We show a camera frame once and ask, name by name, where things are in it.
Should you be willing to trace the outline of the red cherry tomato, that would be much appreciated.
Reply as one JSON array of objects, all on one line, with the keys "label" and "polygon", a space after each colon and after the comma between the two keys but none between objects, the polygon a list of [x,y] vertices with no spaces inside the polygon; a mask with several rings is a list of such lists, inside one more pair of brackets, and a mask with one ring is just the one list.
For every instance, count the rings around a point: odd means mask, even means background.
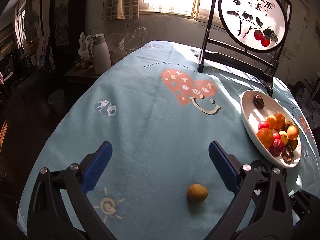
[{"label": "red cherry tomato", "polygon": [[281,139],[281,136],[278,132],[273,132],[273,139]]}]

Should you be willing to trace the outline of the white round plate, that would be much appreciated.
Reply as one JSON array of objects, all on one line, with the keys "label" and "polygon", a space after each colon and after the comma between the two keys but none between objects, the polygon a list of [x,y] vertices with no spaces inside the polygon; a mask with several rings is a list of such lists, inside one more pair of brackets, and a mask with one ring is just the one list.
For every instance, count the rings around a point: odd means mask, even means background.
[{"label": "white round plate", "polygon": [[[257,109],[253,103],[253,99],[256,95],[262,97],[265,106],[263,109]],[[295,123],[290,115],[286,112],[279,103],[277,103],[273,98],[259,92],[257,90],[247,90],[240,95],[240,107],[241,107],[241,117],[244,127],[252,140],[253,144],[256,146],[258,151],[272,164],[277,167],[291,169],[297,166],[301,158],[301,142],[300,138],[297,138],[297,147],[293,151],[293,161],[286,163],[284,159],[279,157],[274,157],[267,148],[261,143],[257,137],[258,124],[261,121],[265,121],[269,115],[274,115],[276,113],[281,113],[285,120]]]}]

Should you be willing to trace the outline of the white thermos jug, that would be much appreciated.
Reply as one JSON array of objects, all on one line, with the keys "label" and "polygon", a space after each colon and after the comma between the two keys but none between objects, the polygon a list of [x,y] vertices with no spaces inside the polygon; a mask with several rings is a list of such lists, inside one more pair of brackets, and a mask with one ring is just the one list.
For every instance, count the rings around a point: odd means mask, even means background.
[{"label": "white thermos jug", "polygon": [[93,67],[95,74],[101,75],[112,67],[110,52],[105,34],[95,34],[92,38]]}]

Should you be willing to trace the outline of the light blue patterned tablecloth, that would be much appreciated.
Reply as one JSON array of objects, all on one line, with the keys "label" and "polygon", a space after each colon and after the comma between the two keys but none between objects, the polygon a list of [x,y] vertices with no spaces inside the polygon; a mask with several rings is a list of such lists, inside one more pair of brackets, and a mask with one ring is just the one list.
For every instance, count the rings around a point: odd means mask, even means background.
[{"label": "light blue patterned tablecloth", "polygon": [[[271,167],[248,136],[240,95],[265,91],[255,77],[217,63],[198,73],[197,49],[151,41],[105,72],[74,104],[43,147],[25,185],[17,225],[27,231],[41,168],[79,163],[109,141],[113,154],[89,201],[118,239],[203,239],[233,194],[208,147],[218,141],[241,163]],[[188,187],[209,191],[188,200]]]}]

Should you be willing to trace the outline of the green-orange mandarin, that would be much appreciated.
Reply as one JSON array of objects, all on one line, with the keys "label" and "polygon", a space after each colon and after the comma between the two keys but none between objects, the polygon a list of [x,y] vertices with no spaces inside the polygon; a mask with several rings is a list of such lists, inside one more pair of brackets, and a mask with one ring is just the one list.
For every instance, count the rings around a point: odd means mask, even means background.
[{"label": "green-orange mandarin", "polygon": [[298,139],[296,140],[289,140],[288,145],[291,146],[292,150],[294,151],[298,145]]}]

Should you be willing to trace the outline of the dark passion fruit back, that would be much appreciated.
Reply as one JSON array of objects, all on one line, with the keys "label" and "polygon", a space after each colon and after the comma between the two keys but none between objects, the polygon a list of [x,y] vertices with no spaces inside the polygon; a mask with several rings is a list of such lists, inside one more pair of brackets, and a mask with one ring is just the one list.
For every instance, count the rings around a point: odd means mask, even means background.
[{"label": "dark passion fruit back", "polygon": [[285,163],[290,164],[294,160],[294,150],[290,145],[286,145],[281,156]]}]

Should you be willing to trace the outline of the small red tomato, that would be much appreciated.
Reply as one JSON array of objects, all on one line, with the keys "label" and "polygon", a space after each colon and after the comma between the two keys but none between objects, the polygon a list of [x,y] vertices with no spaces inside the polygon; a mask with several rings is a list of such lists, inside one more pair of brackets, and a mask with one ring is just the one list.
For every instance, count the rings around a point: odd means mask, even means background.
[{"label": "small red tomato", "polygon": [[261,129],[263,129],[263,128],[266,128],[266,129],[269,129],[269,128],[270,128],[268,122],[266,122],[266,121],[261,121],[261,122],[259,122],[259,124],[258,124],[258,130],[261,130]]}]

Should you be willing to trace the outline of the left checkered curtain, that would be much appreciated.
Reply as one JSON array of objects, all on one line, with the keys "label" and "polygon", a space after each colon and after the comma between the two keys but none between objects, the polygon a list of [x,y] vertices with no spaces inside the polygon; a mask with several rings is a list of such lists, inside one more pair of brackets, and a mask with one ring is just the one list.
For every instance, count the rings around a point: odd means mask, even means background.
[{"label": "left checkered curtain", "polygon": [[132,20],[139,18],[139,0],[104,0],[103,20]]}]

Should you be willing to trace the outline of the blue clothes pile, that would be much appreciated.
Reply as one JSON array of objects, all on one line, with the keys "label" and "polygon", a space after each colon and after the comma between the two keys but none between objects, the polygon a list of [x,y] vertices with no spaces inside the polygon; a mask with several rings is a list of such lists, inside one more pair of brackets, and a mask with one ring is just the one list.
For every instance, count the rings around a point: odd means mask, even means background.
[{"label": "blue clothes pile", "polygon": [[293,86],[293,96],[302,110],[311,129],[319,128],[319,103],[311,99],[305,85],[298,81]]}]

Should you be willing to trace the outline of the large front orange mandarin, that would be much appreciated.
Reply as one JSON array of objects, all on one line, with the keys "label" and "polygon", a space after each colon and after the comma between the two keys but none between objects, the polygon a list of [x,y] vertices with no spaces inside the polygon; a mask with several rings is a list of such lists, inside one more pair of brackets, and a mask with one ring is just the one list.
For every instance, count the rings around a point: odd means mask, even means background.
[{"label": "large front orange mandarin", "polygon": [[272,130],[261,128],[256,135],[265,148],[269,148],[273,144],[274,138]]}]

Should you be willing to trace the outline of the dark framed wall picture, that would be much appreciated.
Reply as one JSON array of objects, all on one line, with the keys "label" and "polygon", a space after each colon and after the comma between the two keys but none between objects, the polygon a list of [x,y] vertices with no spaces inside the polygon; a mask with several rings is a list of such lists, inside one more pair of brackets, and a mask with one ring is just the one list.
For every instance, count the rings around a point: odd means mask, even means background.
[{"label": "dark framed wall picture", "polygon": [[49,30],[56,46],[76,46],[85,20],[86,0],[50,0]]}]

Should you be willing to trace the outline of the framed round persimmon painting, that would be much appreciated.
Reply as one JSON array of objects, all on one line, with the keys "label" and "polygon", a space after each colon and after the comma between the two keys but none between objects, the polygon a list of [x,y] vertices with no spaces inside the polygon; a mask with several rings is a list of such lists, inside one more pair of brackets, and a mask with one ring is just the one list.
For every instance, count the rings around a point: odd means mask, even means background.
[{"label": "framed round persimmon painting", "polygon": [[[215,12],[236,46],[210,38]],[[198,71],[205,60],[230,66],[256,77],[272,95],[291,16],[289,0],[212,0]]]}]

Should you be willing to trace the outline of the small yellow-green fruit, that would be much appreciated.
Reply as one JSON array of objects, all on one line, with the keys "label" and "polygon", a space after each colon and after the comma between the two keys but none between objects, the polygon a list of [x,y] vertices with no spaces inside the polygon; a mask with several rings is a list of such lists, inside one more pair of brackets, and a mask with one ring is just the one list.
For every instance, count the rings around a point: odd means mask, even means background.
[{"label": "small yellow-green fruit", "polygon": [[209,191],[201,184],[193,184],[188,187],[187,197],[191,202],[204,202],[208,197]]}]

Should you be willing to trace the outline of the white plastic bag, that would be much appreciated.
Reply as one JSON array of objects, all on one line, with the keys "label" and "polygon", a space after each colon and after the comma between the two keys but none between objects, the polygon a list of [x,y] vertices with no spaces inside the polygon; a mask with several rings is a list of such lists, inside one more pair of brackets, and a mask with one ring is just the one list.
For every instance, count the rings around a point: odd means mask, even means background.
[{"label": "white plastic bag", "polygon": [[79,38],[79,50],[78,54],[81,59],[85,62],[91,61],[92,59],[92,46],[93,46],[93,37],[91,35],[85,36],[85,33],[80,34]]}]

